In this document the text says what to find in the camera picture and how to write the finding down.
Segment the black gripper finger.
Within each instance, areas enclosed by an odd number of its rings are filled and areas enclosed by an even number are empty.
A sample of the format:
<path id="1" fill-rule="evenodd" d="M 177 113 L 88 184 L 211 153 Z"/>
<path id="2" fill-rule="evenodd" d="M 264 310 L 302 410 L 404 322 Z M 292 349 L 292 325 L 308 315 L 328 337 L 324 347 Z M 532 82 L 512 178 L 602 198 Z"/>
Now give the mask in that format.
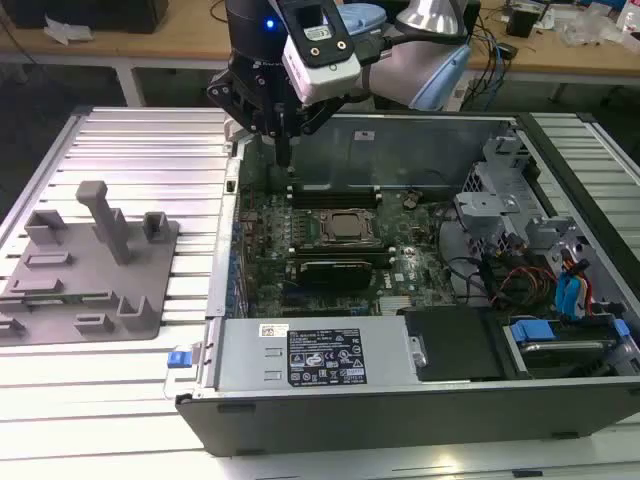
<path id="1" fill-rule="evenodd" d="M 262 73 L 244 76 L 222 72 L 211 80 L 207 94 L 216 106 L 250 133 L 271 139 L 275 160 L 279 166 L 283 165 L 283 127 L 267 78 Z"/>
<path id="2" fill-rule="evenodd" d="M 283 165 L 291 163 L 294 138 L 315 133 L 345 104 L 345 97 L 336 97 L 309 106 L 296 102 L 287 107 L 283 113 Z"/>

